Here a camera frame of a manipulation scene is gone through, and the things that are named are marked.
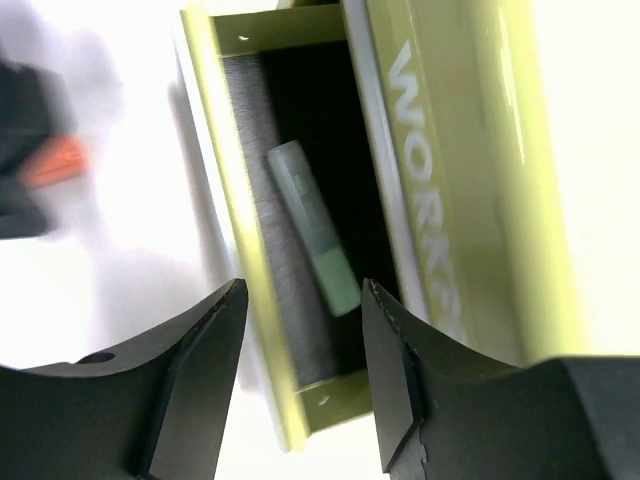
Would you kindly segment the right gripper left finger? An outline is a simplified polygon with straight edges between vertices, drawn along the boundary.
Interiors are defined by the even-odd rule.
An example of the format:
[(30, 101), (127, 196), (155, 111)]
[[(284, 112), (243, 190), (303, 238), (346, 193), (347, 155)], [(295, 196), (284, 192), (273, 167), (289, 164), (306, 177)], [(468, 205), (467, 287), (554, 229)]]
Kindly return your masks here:
[(245, 333), (235, 279), (76, 363), (1, 371), (5, 479), (211, 479)]

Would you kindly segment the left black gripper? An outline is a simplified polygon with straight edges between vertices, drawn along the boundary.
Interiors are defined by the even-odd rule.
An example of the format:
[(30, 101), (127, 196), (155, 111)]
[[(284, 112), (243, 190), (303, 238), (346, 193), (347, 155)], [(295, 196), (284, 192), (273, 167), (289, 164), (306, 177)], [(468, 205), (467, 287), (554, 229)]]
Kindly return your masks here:
[(21, 178), (35, 155), (68, 127), (60, 78), (51, 71), (1, 61), (1, 236), (30, 238), (51, 228)]

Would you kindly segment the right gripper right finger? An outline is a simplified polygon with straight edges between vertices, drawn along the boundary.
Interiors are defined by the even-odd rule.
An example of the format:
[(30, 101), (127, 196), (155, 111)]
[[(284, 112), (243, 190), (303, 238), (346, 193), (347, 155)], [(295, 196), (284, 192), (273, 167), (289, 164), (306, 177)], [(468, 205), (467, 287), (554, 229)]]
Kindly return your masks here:
[(639, 361), (484, 356), (374, 281), (362, 326), (381, 466), (393, 479), (635, 479)]

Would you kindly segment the orange highlighter marker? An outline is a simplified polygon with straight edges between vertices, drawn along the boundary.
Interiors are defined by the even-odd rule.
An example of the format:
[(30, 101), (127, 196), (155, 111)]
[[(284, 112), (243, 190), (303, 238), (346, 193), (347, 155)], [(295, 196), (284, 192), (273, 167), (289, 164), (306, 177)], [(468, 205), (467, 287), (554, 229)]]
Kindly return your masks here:
[(82, 143), (72, 136), (56, 136), (31, 155), (19, 178), (29, 187), (41, 188), (82, 175), (88, 169)]

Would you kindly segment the green highlighter marker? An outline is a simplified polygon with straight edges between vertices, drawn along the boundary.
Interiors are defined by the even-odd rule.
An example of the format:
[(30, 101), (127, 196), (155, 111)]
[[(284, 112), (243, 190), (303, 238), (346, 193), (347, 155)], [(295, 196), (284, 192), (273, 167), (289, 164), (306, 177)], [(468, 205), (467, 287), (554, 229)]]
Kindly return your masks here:
[(341, 317), (360, 303), (360, 287), (306, 155), (297, 141), (267, 152), (267, 164), (309, 257), (329, 311)]

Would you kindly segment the green drawer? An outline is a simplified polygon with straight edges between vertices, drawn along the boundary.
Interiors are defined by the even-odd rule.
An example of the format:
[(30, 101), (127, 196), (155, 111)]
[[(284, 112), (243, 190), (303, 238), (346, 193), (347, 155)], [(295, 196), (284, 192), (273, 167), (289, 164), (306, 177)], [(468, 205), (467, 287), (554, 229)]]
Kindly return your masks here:
[(203, 112), (206, 168), (232, 271), (249, 290), (250, 335), (283, 447), (371, 408), (362, 307), (329, 311), (267, 164), (297, 141), (360, 287), (398, 287), (359, 85), (338, 1), (180, 12), (182, 57)]

